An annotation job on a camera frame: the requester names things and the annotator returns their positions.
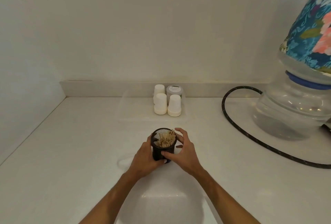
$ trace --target white countertop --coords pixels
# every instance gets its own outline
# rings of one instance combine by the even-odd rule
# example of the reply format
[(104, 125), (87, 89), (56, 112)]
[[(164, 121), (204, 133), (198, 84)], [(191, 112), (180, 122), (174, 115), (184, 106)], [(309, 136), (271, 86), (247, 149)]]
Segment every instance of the white countertop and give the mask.
[[(246, 138), (224, 118), (222, 98), (186, 98), (190, 120), (176, 125), (120, 124), (115, 118), (120, 99), (66, 98), (0, 166), (1, 224), (77, 224), (160, 127), (187, 130), (204, 168), (261, 223), (331, 221), (331, 171), (293, 162)], [(331, 135), (321, 131), (295, 142), (271, 137), (250, 118), (255, 101), (228, 98), (226, 109), (234, 122), (267, 144), (331, 163)], [(169, 164), (164, 173), (175, 166)], [(151, 176), (157, 178), (158, 172)]]

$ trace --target teal floral pattern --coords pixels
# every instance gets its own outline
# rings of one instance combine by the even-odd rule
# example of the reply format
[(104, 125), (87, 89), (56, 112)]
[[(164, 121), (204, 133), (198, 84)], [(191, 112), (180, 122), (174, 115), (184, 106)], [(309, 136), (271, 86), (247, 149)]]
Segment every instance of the teal floral pattern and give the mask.
[(315, 70), (331, 74), (331, 0), (309, 0), (280, 50)]

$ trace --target black cable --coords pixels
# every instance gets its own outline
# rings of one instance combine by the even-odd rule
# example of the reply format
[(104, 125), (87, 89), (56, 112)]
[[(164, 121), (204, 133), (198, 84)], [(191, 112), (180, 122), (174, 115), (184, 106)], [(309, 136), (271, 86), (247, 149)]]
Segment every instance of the black cable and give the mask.
[[(301, 164), (304, 164), (304, 165), (307, 165), (307, 166), (313, 166), (315, 168), (331, 169), (331, 164), (330, 165), (327, 165), (327, 164), (320, 164), (320, 163), (309, 162), (309, 161), (306, 161), (304, 159), (300, 159), (300, 158), (294, 157), (292, 155), (289, 155), (287, 153), (284, 153), (282, 151), (279, 151), (278, 149), (276, 149), (274, 147), (271, 147), (271, 146), (267, 145), (266, 143), (258, 140), (257, 138), (255, 138), (254, 136), (250, 135), (248, 132), (246, 132), (245, 130), (243, 130), (236, 123), (234, 123), (234, 121), (226, 113), (226, 110), (225, 110), (225, 100), (229, 96), (230, 93), (232, 93), (233, 91), (238, 90), (238, 89), (250, 89), (250, 90), (253, 90), (253, 91), (255, 91), (255, 92), (259, 93), (259, 94), (262, 94), (262, 92), (259, 89), (256, 89), (256, 88), (251, 87), (251, 86), (237, 86), (235, 88), (232, 88), (230, 91), (228, 91), (224, 95), (223, 100), (222, 100), (222, 111), (223, 111), (223, 114), (226, 117), (226, 119), (231, 123), (231, 125), (233, 125), (239, 132), (241, 132), (242, 134), (245, 134), (248, 138), (250, 138), (252, 141), (258, 143), (260, 146), (263, 146), (264, 148), (267, 148), (268, 150), (270, 150), (270, 151), (272, 151), (272, 152), (274, 152), (276, 154), (279, 154), (279, 155), (281, 155), (281, 156), (283, 156), (285, 158), (291, 159), (291, 160), (293, 160), (295, 162), (298, 162), (298, 163), (301, 163)], [(328, 131), (331, 131), (330, 128), (327, 127), (326, 125), (323, 125), (322, 127), (324, 129), (328, 130)]]

